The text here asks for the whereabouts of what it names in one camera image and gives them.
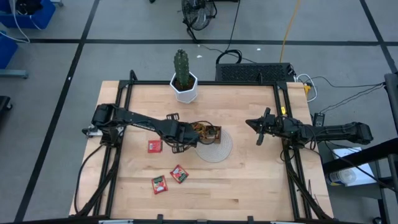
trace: wooden tabletop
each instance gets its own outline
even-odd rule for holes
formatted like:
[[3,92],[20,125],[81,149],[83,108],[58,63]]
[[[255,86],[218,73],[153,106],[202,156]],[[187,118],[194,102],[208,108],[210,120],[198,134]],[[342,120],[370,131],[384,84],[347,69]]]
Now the wooden tabletop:
[[[117,87],[118,82],[103,82],[98,104],[114,103]],[[302,84],[288,83],[288,88],[294,118],[311,123]],[[276,114],[273,89],[268,86],[199,85],[197,99],[186,105],[177,102],[168,85],[134,85],[129,110],[157,119],[179,113],[181,121],[210,121],[227,130],[233,139],[233,149],[229,157],[219,163],[201,160],[192,148],[173,154],[166,144],[162,153],[149,154],[148,140],[158,139],[158,135],[129,126],[111,218],[156,219],[158,214],[163,214],[164,219],[174,220],[247,220],[250,215],[258,221],[293,220],[286,169],[279,158],[281,140],[266,135],[264,143],[256,146],[257,134],[245,123],[246,119],[262,116],[266,107]],[[88,140],[85,157],[98,147],[99,141],[99,137]],[[98,186],[104,151],[95,154],[82,172],[79,209]],[[333,216],[319,156],[306,149],[300,153],[306,183],[311,180],[312,194],[321,208]],[[189,173],[182,184],[169,174],[177,164]],[[151,179],[160,175],[165,175],[169,190],[154,195]],[[105,190],[101,213],[104,213],[107,195]],[[299,194],[297,200],[304,217]]]

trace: wires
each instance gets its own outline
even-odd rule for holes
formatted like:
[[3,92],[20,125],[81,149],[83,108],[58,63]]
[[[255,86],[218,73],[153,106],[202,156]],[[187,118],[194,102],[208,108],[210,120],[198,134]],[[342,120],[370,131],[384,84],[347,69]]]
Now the wires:
[[234,25],[233,25],[233,27],[232,27],[231,37],[229,38],[228,46],[227,46],[227,48],[225,49],[225,51],[218,50],[218,49],[211,49],[211,48],[209,48],[209,47],[207,47],[207,46],[205,46],[205,45],[203,45],[203,44],[198,44],[199,47],[200,47],[200,46],[204,46],[204,47],[205,47],[206,49],[208,49],[208,50],[216,50],[216,51],[218,51],[218,52],[221,53],[221,55],[218,56],[218,58],[216,59],[216,64],[218,64],[218,63],[220,62],[221,57],[223,57],[223,56],[226,55],[226,54],[238,58],[238,61],[237,61],[236,63],[241,63],[242,59],[247,60],[248,62],[251,62],[251,63],[257,63],[257,62],[254,62],[254,61],[252,61],[252,60],[249,60],[249,59],[247,59],[247,58],[244,58],[244,57],[243,57],[243,54],[242,54],[242,51],[240,51],[240,50],[229,50],[229,47],[231,46],[231,43],[232,43],[232,36],[234,35],[234,30],[235,30],[235,25],[236,25],[236,19],[238,18],[238,12],[239,12],[240,5],[241,5],[241,0],[238,0],[238,6],[237,6],[237,8],[236,8],[235,20],[234,20]]
[[328,84],[329,84],[330,86],[335,87],[335,88],[359,88],[359,87],[376,86],[376,85],[383,84],[383,82],[382,82],[382,83],[370,84],[370,85],[336,86],[336,85],[334,85],[334,84],[331,84],[331,83],[329,82],[329,80],[327,80],[327,79],[326,79],[325,77],[323,77],[323,76],[313,77],[312,79],[314,80],[314,79],[317,79],[317,78],[322,78],[322,79],[324,79],[326,82],[328,82]]
[[225,49],[224,52],[226,52],[229,49],[229,46],[231,45],[232,42],[232,36],[234,35],[234,30],[235,30],[235,24],[236,24],[236,19],[238,18],[238,12],[239,12],[239,7],[241,5],[241,0],[238,0],[238,6],[236,8],[236,14],[235,14],[235,20],[234,20],[234,26],[232,26],[232,32],[231,32],[231,37],[229,38],[229,43],[227,48]]
[[301,74],[296,79],[299,79],[302,76],[306,76],[311,81],[313,89],[315,91],[315,96],[312,99],[307,100],[307,103],[309,103],[309,102],[311,102],[311,101],[313,101],[313,100],[315,100],[317,98],[317,96],[318,96],[317,88],[315,87],[315,84],[313,83],[311,77],[309,75],[307,75],[307,74]]
[[26,40],[22,40],[22,39],[16,39],[16,38],[10,37],[10,36],[4,34],[3,32],[0,32],[0,34],[3,35],[3,36],[5,36],[5,37],[7,37],[7,38],[10,38],[11,40],[15,40],[15,41],[19,41],[19,42],[23,42],[23,43],[29,44],[29,43],[30,43],[30,39],[29,39],[28,36],[22,31],[22,29],[19,27],[19,24],[18,24],[18,21],[17,21],[17,16],[16,16],[16,2],[15,2],[15,0],[12,0],[12,4],[13,4],[12,15],[14,16],[15,24],[17,25],[17,27],[18,27],[19,31],[21,32],[21,34],[27,39],[27,41],[26,41]]
[[352,95],[352,96],[350,96],[348,98],[345,98],[345,99],[341,100],[340,102],[338,102],[338,103],[336,103],[334,105],[327,106],[326,108],[320,110],[319,113],[326,113],[327,111],[334,110],[334,109],[338,108],[339,106],[343,106],[343,105],[349,103],[350,101],[356,100],[356,99],[358,99],[361,96],[367,95],[367,94],[369,94],[369,93],[371,93],[371,92],[373,92],[375,90],[378,90],[378,89],[382,88],[383,86],[384,86],[384,83],[380,83],[380,84],[374,85],[373,87],[368,88],[366,90],[363,90],[363,91],[361,91],[361,92],[359,92],[359,93],[357,93],[355,95]]
[[[212,48],[209,48],[209,47],[207,47],[206,45],[203,45],[203,44],[198,44],[199,46],[204,46],[206,49],[208,49],[208,50],[216,50],[216,51],[218,51],[218,52],[220,52],[220,53],[224,53],[222,50],[219,50],[219,49],[212,49]],[[236,58],[239,58],[239,56],[236,56],[236,55],[233,55],[233,54],[231,54],[231,53],[227,53],[228,55],[230,55],[230,56],[234,56],[234,57],[236,57]],[[240,54],[241,54],[241,58],[243,59],[243,60],[247,60],[248,62],[251,62],[251,63],[257,63],[257,62],[255,62],[255,61],[252,61],[252,60],[250,60],[250,59],[247,59],[247,58],[244,58],[244,57],[242,57],[242,52],[240,51]]]
[[87,156],[87,158],[83,161],[83,163],[80,166],[80,170],[79,170],[79,174],[77,176],[77,182],[76,182],[76,189],[75,189],[75,198],[73,200],[73,206],[75,207],[75,212],[78,213],[78,207],[77,207],[77,194],[79,191],[79,184],[80,184],[80,176],[81,176],[81,172],[86,164],[86,162],[88,161],[88,159],[93,156],[94,154],[96,154],[101,148],[103,147],[103,145],[99,145],[98,148],[96,148],[92,153],[90,153],[90,155]]
[[297,0],[296,6],[294,7],[293,16],[290,19],[289,25],[287,26],[287,30],[286,30],[286,34],[285,34],[285,37],[284,37],[284,41],[282,43],[282,50],[280,51],[279,63],[282,63],[282,58],[284,56],[284,50],[285,50],[286,38],[287,38],[287,36],[289,34],[290,28],[292,28],[292,24],[293,24],[293,21],[294,21],[294,18],[296,16],[296,14],[297,14],[297,10],[299,9],[300,3],[301,3],[301,0]]
[[[333,144],[333,145],[338,146],[338,147],[344,147],[344,148],[350,148],[350,149],[352,149],[352,147],[342,146],[342,145],[339,145],[339,144],[332,143],[332,142],[330,142],[330,141],[328,141],[328,143]],[[381,182],[380,180],[376,179],[376,178],[373,177],[371,174],[367,173],[365,170],[362,170],[362,169],[359,168],[358,166],[354,165],[351,161],[345,159],[344,157],[341,157],[341,156],[337,155],[335,152],[333,152],[332,149],[330,149],[330,147],[329,147],[329,145],[326,143],[326,141],[325,141],[325,145],[326,145],[326,147],[329,149],[329,151],[330,151],[333,155],[335,155],[336,157],[338,157],[338,158],[341,159],[342,161],[345,161],[345,162],[348,163],[349,165],[351,165],[351,166],[357,168],[357,169],[360,170],[362,173],[364,173],[365,175],[367,175],[367,176],[369,176],[370,178],[372,178],[373,180],[375,180],[379,185],[381,185],[381,186],[383,186],[383,187],[385,187],[385,188],[387,188],[387,189],[390,189],[390,190],[392,190],[392,191],[395,192],[395,193],[398,193],[394,188],[392,188],[392,187],[388,186],[387,184]]]
[[[284,151],[285,151],[285,149],[282,149],[282,151],[281,151],[280,154],[279,154],[279,158],[280,158],[282,161],[286,162],[286,160],[284,160],[283,157],[282,157],[282,154],[284,153]],[[292,154],[291,157],[290,157],[290,154],[289,154],[289,158],[287,159],[287,161],[291,161],[293,158],[294,158],[294,151],[293,151],[293,154]]]

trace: cable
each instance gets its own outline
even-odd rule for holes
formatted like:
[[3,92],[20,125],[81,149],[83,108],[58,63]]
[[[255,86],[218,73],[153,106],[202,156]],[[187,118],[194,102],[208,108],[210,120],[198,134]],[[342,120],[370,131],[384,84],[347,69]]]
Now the cable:
[[384,83],[384,82],[382,82],[382,83],[377,83],[377,84],[370,84],[370,85],[355,85],[355,86],[336,86],[336,85],[331,84],[331,83],[329,82],[329,80],[327,80],[325,77],[322,77],[322,76],[313,77],[312,80],[314,80],[314,79],[316,79],[316,78],[322,78],[322,79],[324,79],[326,82],[328,82],[328,84],[329,84],[330,86],[335,87],[335,88],[359,88],[359,87],[369,87],[369,86],[377,86],[377,85],[380,85],[380,84],[383,84],[383,83]]
[[[286,160],[284,160],[283,157],[282,157],[282,154],[283,154],[284,151],[285,151],[285,149],[282,149],[282,151],[279,154],[279,158],[282,161],[286,162]],[[291,161],[293,158],[294,158],[294,151],[293,151],[293,155],[291,157],[290,157],[290,154],[289,154],[289,158],[287,159],[287,161]]]
[[355,153],[355,152],[360,152],[360,151],[361,151],[360,149],[355,149],[355,148],[353,148],[353,147],[341,146],[341,145],[335,144],[335,143],[333,143],[333,142],[331,142],[331,141],[328,141],[328,142],[329,142],[330,144],[332,144],[332,145],[337,146],[337,147],[344,147],[344,148],[347,148],[348,150],[350,150],[350,151],[353,152],[353,153]]
[[[335,144],[335,143],[332,143],[332,142],[330,142],[330,141],[328,141],[328,143],[334,144],[334,145],[336,145],[336,146],[338,146],[338,147],[351,148],[351,147],[347,147],[347,146],[342,146],[342,145],[339,145],[339,144]],[[365,175],[367,175],[367,176],[369,176],[370,178],[372,178],[373,180],[375,180],[379,185],[381,185],[381,186],[383,186],[383,187],[385,187],[385,188],[387,188],[387,189],[390,189],[390,190],[392,190],[392,191],[395,192],[395,193],[398,193],[394,188],[388,186],[387,184],[381,182],[380,180],[377,180],[375,177],[373,177],[371,174],[367,173],[365,170],[362,170],[362,169],[359,168],[358,166],[354,165],[351,161],[349,161],[349,160],[347,160],[347,159],[344,159],[343,157],[337,155],[335,152],[333,152],[332,149],[330,149],[330,147],[329,147],[329,145],[326,143],[326,141],[325,141],[325,145],[326,145],[326,147],[330,150],[330,152],[331,152],[333,155],[335,155],[336,157],[338,157],[338,158],[341,159],[342,161],[345,161],[345,162],[348,163],[349,165],[351,165],[351,166],[357,168],[357,169],[360,170],[362,173],[364,173]]]
[[236,8],[235,20],[234,20],[234,25],[232,26],[231,37],[229,38],[228,46],[227,46],[227,48],[225,49],[225,51],[222,51],[222,50],[219,50],[219,49],[211,49],[211,48],[209,48],[209,47],[207,47],[207,46],[205,46],[205,45],[203,45],[203,44],[198,44],[199,47],[200,47],[200,46],[204,46],[204,47],[205,47],[206,49],[208,49],[208,50],[216,50],[216,51],[218,51],[218,52],[221,53],[221,55],[218,56],[218,58],[216,59],[216,64],[217,64],[217,63],[220,61],[220,59],[221,59],[224,55],[226,55],[226,54],[238,58],[238,61],[237,61],[236,63],[241,63],[242,59],[247,60],[248,62],[251,62],[251,63],[257,63],[257,62],[255,62],[255,61],[250,60],[250,59],[244,58],[244,57],[243,57],[243,54],[242,54],[242,51],[240,51],[240,50],[229,50],[229,46],[231,46],[232,37],[233,37],[233,35],[234,35],[234,30],[235,30],[235,25],[236,25],[236,19],[238,18],[238,12],[239,12],[239,7],[240,7],[240,5],[241,5],[241,0],[238,0],[238,6],[237,6],[237,8]]
[[309,79],[309,80],[311,81],[311,83],[312,83],[313,90],[315,91],[315,96],[314,96],[312,99],[307,100],[307,103],[309,103],[309,102],[311,102],[311,101],[313,101],[313,100],[315,100],[315,99],[317,98],[317,96],[318,96],[317,88],[315,87],[315,84],[313,83],[311,77],[310,77],[309,75],[307,75],[307,74],[301,74],[301,75],[299,75],[296,79],[299,79],[301,76],[306,76],[306,77],[308,77],[308,79]]
[[22,40],[22,39],[16,39],[16,38],[10,37],[10,36],[4,34],[3,32],[0,32],[0,34],[2,34],[3,36],[5,36],[5,37],[7,37],[7,38],[10,38],[11,40],[15,40],[15,41],[19,41],[19,42],[23,42],[23,43],[29,44],[29,43],[30,43],[30,39],[28,38],[28,36],[26,36],[26,34],[25,34],[25,33],[22,31],[22,29],[19,27],[19,24],[18,24],[18,21],[17,21],[17,16],[16,16],[16,2],[15,2],[15,0],[12,0],[12,4],[13,4],[12,14],[14,15],[15,24],[17,25],[17,27],[18,27],[19,31],[21,32],[21,34],[27,39],[27,41],[26,41],[26,40]]
[[[313,132],[313,130],[310,128],[311,125],[309,125],[309,124],[301,124],[301,125],[300,125],[298,121],[295,121],[295,120],[293,120],[292,118],[289,118],[289,117],[286,117],[286,116],[278,116],[278,117],[276,117],[276,118],[277,118],[277,119],[288,119],[289,121],[292,122],[292,124],[296,125],[297,127],[304,126],[304,128],[308,128],[308,130],[310,130],[311,133],[312,133],[312,137],[311,137],[311,139],[308,141],[308,142],[310,142],[310,148],[309,148],[309,150],[315,150],[315,147],[317,146],[317,144],[316,144],[316,142],[317,142],[317,135],[316,135],[316,134]],[[330,130],[333,130],[333,129],[326,129],[326,130],[320,131],[318,134],[320,134],[320,133],[322,133],[322,132],[324,132],[324,131],[330,131]]]
[[[206,49],[208,49],[208,50],[216,50],[216,51],[218,51],[218,52],[220,52],[220,53],[224,53],[222,50],[219,50],[219,49],[212,49],[212,48],[209,48],[209,47],[207,47],[206,45],[204,45],[204,44],[198,44],[198,46],[200,47],[200,46],[204,46]],[[239,56],[236,56],[236,55],[233,55],[233,54],[231,54],[231,53],[227,53],[228,55],[230,55],[230,56],[234,56],[234,57],[236,57],[236,58],[239,58]],[[251,62],[251,63],[257,63],[257,62],[255,62],[255,61],[252,61],[252,60],[250,60],[250,59],[247,59],[247,58],[244,58],[244,57],[241,57],[243,60],[247,60],[248,62]]]
[[229,50],[229,46],[232,43],[232,36],[234,35],[234,30],[235,30],[235,25],[236,25],[236,19],[238,18],[238,12],[239,12],[239,7],[241,5],[241,0],[238,0],[238,6],[236,8],[236,14],[235,14],[235,20],[234,20],[234,25],[232,26],[232,32],[231,32],[231,37],[229,38],[229,42],[228,42],[228,46],[225,49],[224,52],[221,53],[220,56],[218,56],[218,58],[216,59],[216,64],[218,64],[220,62],[220,59],[226,55],[226,54],[236,54],[238,56],[238,61],[236,63],[241,63],[242,61],[242,52],[240,50]]
[[292,16],[292,18],[290,19],[289,25],[287,26],[287,30],[286,30],[286,33],[285,33],[284,41],[283,41],[283,43],[282,43],[282,50],[280,51],[279,63],[282,63],[282,58],[283,58],[283,56],[284,56],[284,50],[285,50],[286,38],[287,38],[287,36],[288,36],[288,34],[289,34],[290,28],[292,28],[292,24],[293,24],[293,21],[294,21],[294,17],[295,17],[296,14],[297,14],[297,10],[299,9],[300,3],[301,3],[301,0],[297,0],[296,6],[294,7],[293,16]]
[[80,170],[79,173],[77,175],[77,182],[76,182],[76,189],[75,189],[75,198],[73,200],[73,206],[75,207],[75,212],[78,213],[78,207],[77,207],[77,194],[79,191],[79,184],[80,184],[80,176],[81,176],[81,172],[86,164],[86,162],[88,161],[88,159],[93,156],[94,154],[96,154],[101,148],[103,147],[103,145],[99,145],[98,148],[96,148],[92,153],[90,153],[90,155],[87,156],[87,158],[83,161],[83,163],[80,166]]
[[321,164],[323,164],[323,159],[322,159],[322,156],[321,156],[321,154],[320,154],[319,152],[317,152],[317,151],[315,151],[315,150],[311,150],[311,149],[309,149],[309,148],[307,148],[307,147],[304,147],[304,149],[309,150],[309,151],[312,151],[312,152],[318,154],[319,158],[321,159]]
[[379,84],[379,85],[373,86],[372,88],[368,88],[368,89],[366,89],[366,90],[363,90],[363,91],[361,91],[361,92],[359,92],[359,93],[357,93],[357,94],[355,94],[355,95],[352,95],[352,96],[350,96],[350,97],[348,97],[348,98],[345,98],[345,99],[341,100],[340,102],[338,102],[338,103],[336,103],[336,104],[334,104],[334,105],[330,105],[330,106],[328,106],[328,107],[326,107],[326,108],[320,110],[319,113],[322,113],[322,111],[324,111],[323,113],[326,113],[327,111],[334,110],[334,109],[336,109],[336,108],[339,107],[339,106],[345,105],[345,104],[347,104],[348,102],[350,102],[350,101],[352,101],[352,100],[355,100],[355,99],[358,99],[358,98],[361,97],[361,96],[367,95],[367,94],[373,92],[374,90],[378,90],[378,89],[382,88],[383,86],[384,86],[384,84],[381,83],[381,84]]
[[232,36],[234,35],[234,30],[235,30],[235,24],[236,24],[236,19],[238,18],[238,12],[239,12],[239,7],[241,5],[241,0],[238,0],[238,6],[236,8],[236,14],[235,14],[235,20],[234,20],[234,26],[232,26],[232,32],[231,32],[231,37],[229,38],[229,43],[227,48],[225,49],[224,52],[226,52],[229,49],[229,46],[231,45],[232,42]]

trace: red snack packet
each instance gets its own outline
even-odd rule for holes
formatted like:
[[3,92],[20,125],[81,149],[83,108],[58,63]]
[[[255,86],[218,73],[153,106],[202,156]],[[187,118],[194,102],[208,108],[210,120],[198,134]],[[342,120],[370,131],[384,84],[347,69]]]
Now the red snack packet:
[[163,191],[167,191],[167,184],[166,184],[166,178],[164,175],[160,177],[156,177],[152,179],[152,187],[154,188],[154,193],[159,194]]
[[172,172],[170,172],[172,177],[181,184],[189,176],[189,173],[185,171],[180,165],[177,165]]
[[160,153],[162,152],[162,140],[149,140],[148,141],[148,153]]

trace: hexagonal white pot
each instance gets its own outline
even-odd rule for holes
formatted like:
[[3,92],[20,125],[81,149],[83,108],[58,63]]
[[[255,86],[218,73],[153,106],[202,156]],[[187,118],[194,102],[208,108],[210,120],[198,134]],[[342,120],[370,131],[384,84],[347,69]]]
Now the hexagonal white pot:
[[173,88],[175,92],[175,97],[181,103],[191,103],[198,95],[197,93],[198,78],[194,76],[191,72],[189,72],[189,74],[191,74],[191,76],[195,79],[193,87],[190,90],[179,91],[174,87],[173,82],[175,80],[175,73],[173,75],[172,80],[170,81],[170,86]]

